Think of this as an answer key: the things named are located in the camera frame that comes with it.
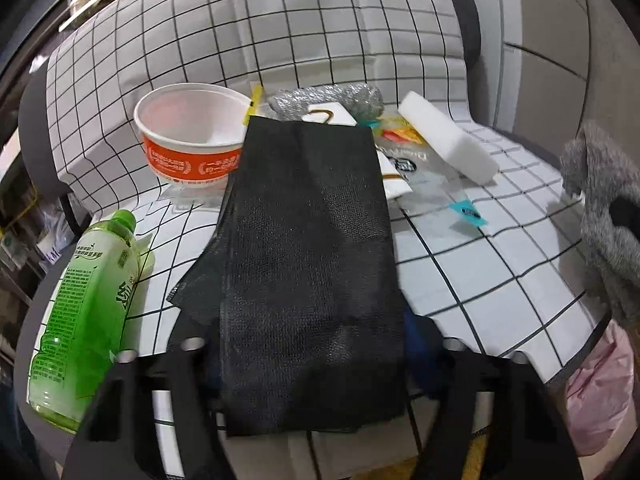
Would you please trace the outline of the white foam sponge block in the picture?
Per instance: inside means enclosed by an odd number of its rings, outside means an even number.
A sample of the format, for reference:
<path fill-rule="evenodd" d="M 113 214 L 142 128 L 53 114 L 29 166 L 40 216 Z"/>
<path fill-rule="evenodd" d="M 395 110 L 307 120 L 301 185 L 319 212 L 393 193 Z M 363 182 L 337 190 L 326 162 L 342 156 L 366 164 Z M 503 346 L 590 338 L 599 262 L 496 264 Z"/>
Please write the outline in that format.
<path fill-rule="evenodd" d="M 409 91 L 398 113 L 444 162 L 471 181 L 484 185 L 498 174 L 499 165 L 484 148 L 423 96 Z"/>

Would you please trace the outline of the orange white paper bowl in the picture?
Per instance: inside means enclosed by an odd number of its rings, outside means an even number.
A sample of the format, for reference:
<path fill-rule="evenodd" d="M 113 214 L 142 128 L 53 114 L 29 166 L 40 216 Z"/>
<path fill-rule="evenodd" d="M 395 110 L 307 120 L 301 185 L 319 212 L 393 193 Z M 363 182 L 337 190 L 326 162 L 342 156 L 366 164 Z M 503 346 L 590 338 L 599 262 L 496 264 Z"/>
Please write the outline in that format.
<path fill-rule="evenodd" d="M 214 84 L 180 82 L 147 93 L 134 108 L 146 161 L 161 179 L 210 185 L 239 165 L 250 99 Z"/>

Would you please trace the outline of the silver crumpled foil bag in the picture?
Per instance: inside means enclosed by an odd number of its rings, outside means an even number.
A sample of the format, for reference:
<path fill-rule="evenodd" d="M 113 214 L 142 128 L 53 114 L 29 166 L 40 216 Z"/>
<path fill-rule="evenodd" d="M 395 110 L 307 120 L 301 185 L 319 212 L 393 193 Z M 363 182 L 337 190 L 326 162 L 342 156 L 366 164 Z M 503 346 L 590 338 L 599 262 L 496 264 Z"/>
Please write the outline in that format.
<path fill-rule="evenodd" d="M 267 103 L 285 120 L 302 119 L 311 107 L 319 105 L 323 110 L 330 103 L 340 104 L 357 122 L 372 122 L 385 110 L 382 92 L 365 82 L 282 90 L 270 96 Z"/>

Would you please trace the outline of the clear plastic wrapper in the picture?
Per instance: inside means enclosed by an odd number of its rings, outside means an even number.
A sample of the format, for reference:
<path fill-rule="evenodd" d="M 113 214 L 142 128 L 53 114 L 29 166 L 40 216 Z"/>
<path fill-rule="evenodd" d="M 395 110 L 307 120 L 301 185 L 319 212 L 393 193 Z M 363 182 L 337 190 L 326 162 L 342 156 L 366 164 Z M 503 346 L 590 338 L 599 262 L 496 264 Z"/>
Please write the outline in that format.
<path fill-rule="evenodd" d="M 383 116 L 372 122 L 385 195 L 407 214 L 451 209 L 461 221 L 480 228 L 488 222 L 469 200 L 457 170 L 427 144 L 404 118 Z"/>

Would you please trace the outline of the pink trash bag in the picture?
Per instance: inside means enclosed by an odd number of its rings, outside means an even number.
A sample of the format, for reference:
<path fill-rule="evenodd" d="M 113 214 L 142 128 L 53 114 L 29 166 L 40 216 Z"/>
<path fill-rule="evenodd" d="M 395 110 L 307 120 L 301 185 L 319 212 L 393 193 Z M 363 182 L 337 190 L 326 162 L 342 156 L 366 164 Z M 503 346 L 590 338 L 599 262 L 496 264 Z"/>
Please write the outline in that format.
<path fill-rule="evenodd" d="M 611 320 L 565 388 L 567 426 L 578 456 L 600 452 L 620 428 L 634 390 L 634 349 Z"/>

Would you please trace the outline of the dark grey office chair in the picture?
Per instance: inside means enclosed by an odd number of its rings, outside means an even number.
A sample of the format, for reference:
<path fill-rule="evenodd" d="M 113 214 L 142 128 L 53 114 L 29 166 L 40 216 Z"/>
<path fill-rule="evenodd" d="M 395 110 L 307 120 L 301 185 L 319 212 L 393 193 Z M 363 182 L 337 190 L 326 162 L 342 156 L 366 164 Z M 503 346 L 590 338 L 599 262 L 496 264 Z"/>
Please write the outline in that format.
<path fill-rule="evenodd" d="M 556 384 L 600 337 L 606 317 L 582 286 L 582 206 L 560 174 L 471 116 L 461 30 L 451 0 L 115 0 L 68 36 L 35 74 L 18 131 L 28 171 L 75 193 L 96 218 L 137 217 L 154 269 L 134 294 L 124 336 L 167 347 L 178 310 L 167 293 L 202 252 L 217 216 L 162 197 L 134 126 L 146 92 L 174 82 L 247 92 L 365 81 L 389 110 L 423 94 L 499 166 L 462 188 L 487 219 L 445 205 L 390 205 L 401 286 L 416 312 L 494 356 L 526 352 Z"/>

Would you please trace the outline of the grey refrigerator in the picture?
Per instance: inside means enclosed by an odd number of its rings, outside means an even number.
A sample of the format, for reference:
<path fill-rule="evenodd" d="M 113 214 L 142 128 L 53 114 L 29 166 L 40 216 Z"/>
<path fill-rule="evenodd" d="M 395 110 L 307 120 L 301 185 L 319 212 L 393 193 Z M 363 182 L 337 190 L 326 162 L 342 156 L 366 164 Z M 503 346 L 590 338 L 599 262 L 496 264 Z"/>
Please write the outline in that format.
<path fill-rule="evenodd" d="M 588 120 L 639 156 L 639 41 L 612 0 L 473 2 L 480 36 L 465 49 L 476 122 L 552 165 Z"/>

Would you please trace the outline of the grey knitted rag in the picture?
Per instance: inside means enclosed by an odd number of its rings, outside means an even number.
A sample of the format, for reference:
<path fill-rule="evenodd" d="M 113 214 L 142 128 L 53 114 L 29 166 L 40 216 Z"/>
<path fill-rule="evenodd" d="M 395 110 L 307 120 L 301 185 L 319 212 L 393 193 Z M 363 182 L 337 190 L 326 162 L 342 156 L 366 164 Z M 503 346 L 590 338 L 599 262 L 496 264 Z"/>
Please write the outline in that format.
<path fill-rule="evenodd" d="M 563 188 L 582 196 L 580 234 L 594 292 L 625 328 L 639 322 L 639 168 L 595 122 L 584 122 L 561 157 Z"/>

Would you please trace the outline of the black fabric bag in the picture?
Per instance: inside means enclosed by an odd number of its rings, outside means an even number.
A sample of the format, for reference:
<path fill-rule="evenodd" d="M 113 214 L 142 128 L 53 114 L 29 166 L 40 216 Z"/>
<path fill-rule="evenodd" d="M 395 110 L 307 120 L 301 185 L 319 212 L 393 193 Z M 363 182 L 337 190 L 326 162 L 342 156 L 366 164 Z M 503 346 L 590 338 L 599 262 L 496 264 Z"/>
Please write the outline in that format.
<path fill-rule="evenodd" d="M 233 437 L 354 430 L 405 409 L 387 200 L 318 165 L 313 126 L 250 120 L 216 232 L 169 294 L 213 333 Z"/>

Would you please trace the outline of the white black grid cloth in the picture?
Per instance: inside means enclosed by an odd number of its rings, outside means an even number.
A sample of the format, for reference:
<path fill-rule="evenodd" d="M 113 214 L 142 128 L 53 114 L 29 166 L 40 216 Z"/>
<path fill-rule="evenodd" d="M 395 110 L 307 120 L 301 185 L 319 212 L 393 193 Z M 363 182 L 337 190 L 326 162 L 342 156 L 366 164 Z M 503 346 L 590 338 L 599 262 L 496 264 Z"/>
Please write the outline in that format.
<path fill-rule="evenodd" d="M 578 479 L 582 201 L 474 122 L 451 0 L 115 0 L 44 66 L 93 224 L 28 400 L 67 479 Z"/>

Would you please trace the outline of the green tea plastic bottle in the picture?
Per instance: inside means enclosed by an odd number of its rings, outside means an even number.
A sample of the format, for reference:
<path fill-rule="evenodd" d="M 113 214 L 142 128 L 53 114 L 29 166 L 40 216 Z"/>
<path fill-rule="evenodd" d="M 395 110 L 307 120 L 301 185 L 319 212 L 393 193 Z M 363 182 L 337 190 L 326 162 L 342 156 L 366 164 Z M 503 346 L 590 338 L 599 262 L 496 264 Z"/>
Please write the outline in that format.
<path fill-rule="evenodd" d="M 120 349 L 141 261 L 126 209 L 78 240 L 29 370 L 28 403 L 73 434 Z"/>

